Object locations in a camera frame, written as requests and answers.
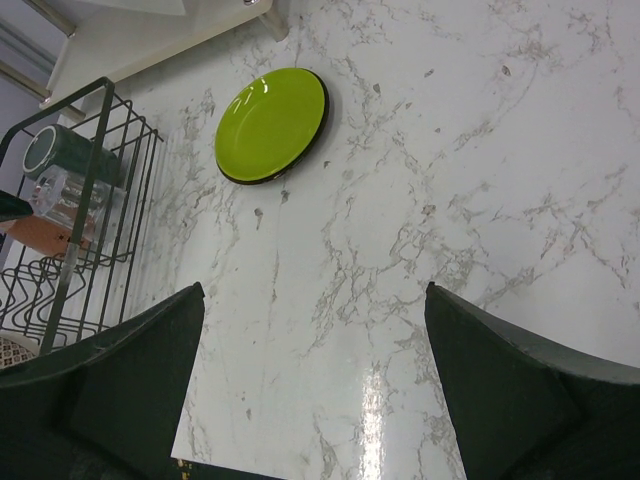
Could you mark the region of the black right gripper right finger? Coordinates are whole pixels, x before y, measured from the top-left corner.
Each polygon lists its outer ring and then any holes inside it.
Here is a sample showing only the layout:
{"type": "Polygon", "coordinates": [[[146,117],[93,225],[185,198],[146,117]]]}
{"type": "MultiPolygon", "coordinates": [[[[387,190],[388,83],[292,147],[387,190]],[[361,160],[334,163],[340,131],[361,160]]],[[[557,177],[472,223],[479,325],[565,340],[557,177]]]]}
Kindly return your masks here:
{"type": "Polygon", "coordinates": [[[639,370],[426,289],[425,323],[470,479],[636,479],[639,370]]]}

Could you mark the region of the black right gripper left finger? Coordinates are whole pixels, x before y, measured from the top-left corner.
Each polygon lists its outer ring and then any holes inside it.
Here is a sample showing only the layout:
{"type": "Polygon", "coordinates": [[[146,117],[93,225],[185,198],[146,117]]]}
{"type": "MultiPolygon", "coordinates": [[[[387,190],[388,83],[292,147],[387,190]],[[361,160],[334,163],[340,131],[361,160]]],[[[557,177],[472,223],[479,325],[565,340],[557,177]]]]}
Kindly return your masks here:
{"type": "Polygon", "coordinates": [[[2,478],[185,478],[171,452],[203,321],[195,283],[2,370],[2,478]]]}

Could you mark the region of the pink floral mug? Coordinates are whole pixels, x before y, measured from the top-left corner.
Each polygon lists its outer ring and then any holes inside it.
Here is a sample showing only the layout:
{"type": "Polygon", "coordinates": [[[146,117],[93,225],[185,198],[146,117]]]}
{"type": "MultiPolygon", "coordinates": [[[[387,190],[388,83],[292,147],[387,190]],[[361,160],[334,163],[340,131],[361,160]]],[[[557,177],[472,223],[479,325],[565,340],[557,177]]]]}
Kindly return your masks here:
{"type": "Polygon", "coordinates": [[[1,222],[1,232],[45,256],[64,255],[72,232],[47,219],[30,216],[1,222]]]}

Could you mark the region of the clear glass cup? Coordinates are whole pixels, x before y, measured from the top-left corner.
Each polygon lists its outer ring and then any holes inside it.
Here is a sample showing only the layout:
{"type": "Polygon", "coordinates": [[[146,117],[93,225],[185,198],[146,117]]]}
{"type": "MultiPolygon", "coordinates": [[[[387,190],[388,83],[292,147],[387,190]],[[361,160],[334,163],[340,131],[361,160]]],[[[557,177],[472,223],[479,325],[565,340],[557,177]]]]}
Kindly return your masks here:
{"type": "MultiPolygon", "coordinates": [[[[28,203],[34,214],[72,230],[80,210],[85,178],[58,167],[50,167],[35,182],[28,203]]],[[[96,180],[89,198],[83,237],[97,241],[105,231],[111,242],[119,227],[126,192],[96,180]]]]}

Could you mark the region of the grey mug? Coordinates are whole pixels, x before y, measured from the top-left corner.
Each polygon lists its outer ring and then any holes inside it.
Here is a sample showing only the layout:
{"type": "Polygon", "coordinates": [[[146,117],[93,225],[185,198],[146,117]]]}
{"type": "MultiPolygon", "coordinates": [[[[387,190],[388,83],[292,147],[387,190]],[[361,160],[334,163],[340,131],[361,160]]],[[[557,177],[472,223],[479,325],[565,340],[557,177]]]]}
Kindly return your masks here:
{"type": "MultiPolygon", "coordinates": [[[[30,141],[23,156],[23,173],[36,180],[46,169],[58,166],[85,175],[94,143],[58,124],[44,127],[30,141]]],[[[110,185],[120,184],[120,161],[110,150],[100,148],[96,178],[110,185]]]]}

